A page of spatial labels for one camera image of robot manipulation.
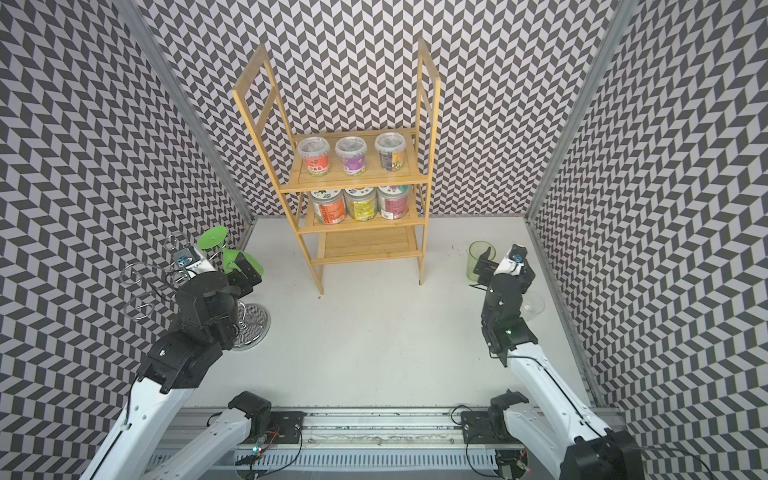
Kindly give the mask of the sunflower seed container yellow label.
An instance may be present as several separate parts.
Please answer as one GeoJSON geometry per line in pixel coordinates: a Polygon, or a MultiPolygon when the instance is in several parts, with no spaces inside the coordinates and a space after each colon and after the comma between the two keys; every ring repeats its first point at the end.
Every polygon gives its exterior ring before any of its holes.
{"type": "Polygon", "coordinates": [[[350,188],[343,191],[349,216],[355,221],[368,221],[377,213],[376,192],[374,187],[350,188]]]}

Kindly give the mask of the small purple seed jar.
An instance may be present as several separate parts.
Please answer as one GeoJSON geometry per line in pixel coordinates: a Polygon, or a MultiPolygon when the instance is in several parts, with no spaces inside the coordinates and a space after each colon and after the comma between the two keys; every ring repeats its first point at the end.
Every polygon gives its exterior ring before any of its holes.
{"type": "Polygon", "coordinates": [[[367,144],[358,136],[347,136],[335,144],[343,170],[347,175],[359,175],[366,169],[367,144]]]}

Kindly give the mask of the small clear seed jar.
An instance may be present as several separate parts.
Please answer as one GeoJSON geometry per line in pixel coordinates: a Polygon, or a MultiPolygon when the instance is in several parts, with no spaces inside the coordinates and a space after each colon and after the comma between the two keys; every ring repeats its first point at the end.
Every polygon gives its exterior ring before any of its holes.
{"type": "Polygon", "coordinates": [[[400,170],[406,161],[406,140],[400,133],[383,133],[375,140],[381,168],[385,171],[400,170]]]}

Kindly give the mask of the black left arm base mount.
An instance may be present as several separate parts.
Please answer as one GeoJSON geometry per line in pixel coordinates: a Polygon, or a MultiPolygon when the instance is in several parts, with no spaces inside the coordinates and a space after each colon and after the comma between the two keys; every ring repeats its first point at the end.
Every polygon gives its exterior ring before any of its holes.
{"type": "Polygon", "coordinates": [[[299,410],[259,413],[251,420],[250,432],[243,444],[297,445],[306,413],[299,410]]]}

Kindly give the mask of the carrot seed container red label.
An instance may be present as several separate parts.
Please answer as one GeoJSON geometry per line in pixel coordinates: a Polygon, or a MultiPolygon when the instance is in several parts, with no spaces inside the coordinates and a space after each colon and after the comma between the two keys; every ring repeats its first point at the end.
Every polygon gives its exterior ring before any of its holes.
{"type": "Polygon", "coordinates": [[[346,219],[346,206],[341,190],[310,192],[316,219],[324,225],[335,225],[346,219]]]}

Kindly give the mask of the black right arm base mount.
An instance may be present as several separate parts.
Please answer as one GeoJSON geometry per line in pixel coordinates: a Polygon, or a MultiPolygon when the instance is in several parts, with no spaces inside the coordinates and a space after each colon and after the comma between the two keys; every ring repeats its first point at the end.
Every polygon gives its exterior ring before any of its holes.
{"type": "Polygon", "coordinates": [[[509,433],[504,413],[512,406],[527,406],[530,400],[520,392],[507,390],[490,400],[486,409],[466,408],[460,413],[460,426],[466,444],[521,444],[509,433]]]}

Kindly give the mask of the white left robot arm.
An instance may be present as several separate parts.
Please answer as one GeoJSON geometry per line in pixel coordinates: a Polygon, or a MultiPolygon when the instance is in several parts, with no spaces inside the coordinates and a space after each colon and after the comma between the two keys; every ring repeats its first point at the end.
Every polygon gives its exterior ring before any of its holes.
{"type": "Polygon", "coordinates": [[[244,391],[216,420],[155,468],[148,466],[177,413],[210,367],[234,348],[240,299],[263,269],[243,251],[192,276],[176,292],[179,311],[142,361],[125,406],[83,474],[86,479],[198,479],[224,454],[271,423],[268,400],[244,391]]]}

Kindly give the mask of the red tomato seed container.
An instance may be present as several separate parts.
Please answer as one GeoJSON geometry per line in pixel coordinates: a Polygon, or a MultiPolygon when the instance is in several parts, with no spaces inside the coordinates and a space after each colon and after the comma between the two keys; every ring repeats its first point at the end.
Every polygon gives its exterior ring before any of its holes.
{"type": "Polygon", "coordinates": [[[330,168],[330,144],[322,137],[308,137],[297,145],[299,156],[312,176],[325,175],[330,168]]]}

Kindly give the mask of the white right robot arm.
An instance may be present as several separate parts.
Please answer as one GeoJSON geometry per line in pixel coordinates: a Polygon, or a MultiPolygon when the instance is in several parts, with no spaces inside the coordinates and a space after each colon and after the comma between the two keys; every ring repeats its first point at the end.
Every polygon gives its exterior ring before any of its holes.
{"type": "Polygon", "coordinates": [[[493,434],[519,440],[556,479],[642,479],[640,448],[583,402],[546,357],[522,315],[535,278],[525,247],[515,244],[500,262],[483,252],[473,268],[485,297],[481,332],[491,357],[526,390],[492,399],[493,434]]]}

